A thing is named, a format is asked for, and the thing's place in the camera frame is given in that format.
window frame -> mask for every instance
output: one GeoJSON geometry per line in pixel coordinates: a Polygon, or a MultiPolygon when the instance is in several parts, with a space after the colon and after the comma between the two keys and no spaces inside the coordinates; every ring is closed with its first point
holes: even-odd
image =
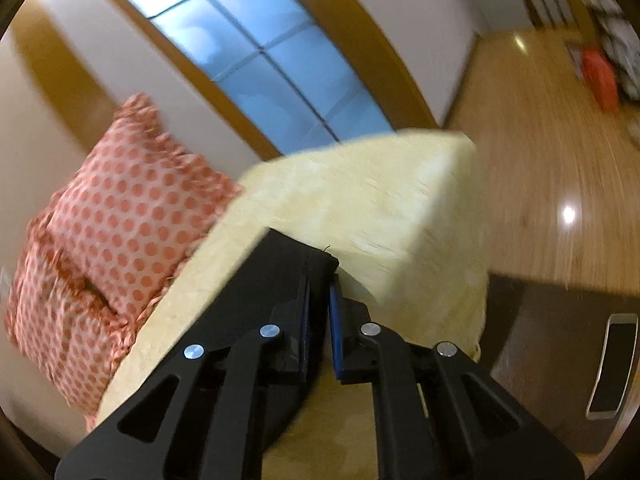
{"type": "MultiPolygon", "coordinates": [[[[262,160],[281,153],[217,83],[129,0],[113,0],[262,160]]],[[[340,50],[394,130],[438,128],[408,69],[358,0],[298,0],[340,50]]]]}

pink polka dot pillow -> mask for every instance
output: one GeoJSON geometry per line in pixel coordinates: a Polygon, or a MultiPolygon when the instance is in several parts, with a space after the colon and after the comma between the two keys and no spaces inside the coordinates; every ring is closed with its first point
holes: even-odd
{"type": "Polygon", "coordinates": [[[161,134],[139,94],[65,189],[49,230],[111,309],[135,321],[239,191],[161,134]]]}
{"type": "Polygon", "coordinates": [[[45,213],[30,224],[4,316],[14,346],[87,418],[134,337],[55,247],[45,213]]]}

window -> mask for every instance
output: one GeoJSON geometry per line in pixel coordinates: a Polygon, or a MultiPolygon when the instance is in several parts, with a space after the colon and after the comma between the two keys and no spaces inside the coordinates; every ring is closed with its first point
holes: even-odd
{"type": "Polygon", "coordinates": [[[391,132],[296,0],[129,0],[287,154],[391,132]]]}

metal screw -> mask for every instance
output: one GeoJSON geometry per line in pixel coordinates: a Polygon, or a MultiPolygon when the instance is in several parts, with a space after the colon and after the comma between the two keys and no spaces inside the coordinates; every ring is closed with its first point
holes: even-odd
{"type": "Polygon", "coordinates": [[[262,337],[276,337],[280,333],[280,327],[277,325],[265,325],[260,328],[262,337]]]}
{"type": "Polygon", "coordinates": [[[453,357],[458,352],[458,347],[449,341],[443,341],[438,343],[436,350],[443,357],[453,357]]]}
{"type": "Polygon", "coordinates": [[[360,331],[364,335],[369,335],[369,336],[378,335],[380,333],[380,325],[376,323],[365,323],[363,326],[360,327],[360,331]]]}
{"type": "Polygon", "coordinates": [[[202,345],[189,345],[184,349],[184,356],[187,359],[199,359],[204,355],[204,348],[202,345]]]}

